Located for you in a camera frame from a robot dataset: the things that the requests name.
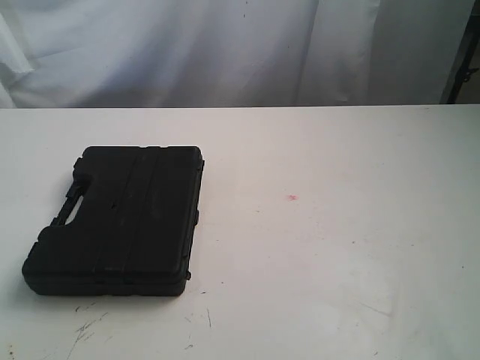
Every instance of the white table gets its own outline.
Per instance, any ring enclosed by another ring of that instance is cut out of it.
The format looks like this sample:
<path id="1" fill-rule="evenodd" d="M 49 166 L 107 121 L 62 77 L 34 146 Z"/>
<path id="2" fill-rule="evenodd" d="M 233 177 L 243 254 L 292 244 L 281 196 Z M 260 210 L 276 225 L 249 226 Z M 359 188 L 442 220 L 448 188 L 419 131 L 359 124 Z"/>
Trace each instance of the white table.
<path id="1" fill-rule="evenodd" d="M 178 298 L 35 295 L 90 145 L 197 145 Z M 477 359 L 480 106 L 0 111 L 1 359 Z"/>

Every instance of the tool case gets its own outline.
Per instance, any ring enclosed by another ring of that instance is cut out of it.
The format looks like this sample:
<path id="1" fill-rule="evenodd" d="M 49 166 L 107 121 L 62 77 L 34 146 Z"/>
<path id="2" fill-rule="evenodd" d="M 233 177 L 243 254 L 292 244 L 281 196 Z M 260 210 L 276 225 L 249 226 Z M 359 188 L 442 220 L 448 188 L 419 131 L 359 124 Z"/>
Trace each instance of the tool case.
<path id="1" fill-rule="evenodd" d="M 203 164 L 197 147 L 87 148 L 23 264 L 26 283 L 43 295 L 181 294 Z"/>

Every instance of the white backdrop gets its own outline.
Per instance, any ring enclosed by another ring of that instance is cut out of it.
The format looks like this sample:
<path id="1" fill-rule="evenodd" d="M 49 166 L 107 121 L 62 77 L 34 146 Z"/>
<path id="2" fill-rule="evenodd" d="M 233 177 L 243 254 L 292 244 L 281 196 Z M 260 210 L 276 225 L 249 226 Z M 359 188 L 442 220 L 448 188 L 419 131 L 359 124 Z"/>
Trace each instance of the white backdrop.
<path id="1" fill-rule="evenodd" d="M 0 106 L 434 104 L 472 6 L 0 0 Z"/>

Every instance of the white fabric curtain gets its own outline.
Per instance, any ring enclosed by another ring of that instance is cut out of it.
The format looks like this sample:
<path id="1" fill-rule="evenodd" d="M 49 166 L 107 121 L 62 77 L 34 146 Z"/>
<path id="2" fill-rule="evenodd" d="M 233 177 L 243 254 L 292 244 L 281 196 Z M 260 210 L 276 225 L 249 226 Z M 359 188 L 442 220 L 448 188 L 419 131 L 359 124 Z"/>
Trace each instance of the white fabric curtain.
<path id="1" fill-rule="evenodd" d="M 473 0 L 0 0 L 0 107 L 435 104 Z"/>

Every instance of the table surface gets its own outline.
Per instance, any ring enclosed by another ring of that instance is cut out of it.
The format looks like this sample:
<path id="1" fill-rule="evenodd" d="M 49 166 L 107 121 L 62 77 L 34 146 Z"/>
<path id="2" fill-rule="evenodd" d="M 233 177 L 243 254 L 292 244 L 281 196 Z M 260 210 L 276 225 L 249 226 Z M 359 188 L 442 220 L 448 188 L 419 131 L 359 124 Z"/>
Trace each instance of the table surface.
<path id="1" fill-rule="evenodd" d="M 91 145 L 205 158 L 178 298 L 21 266 Z M 1 359 L 476 359 L 480 106 L 0 110 Z"/>

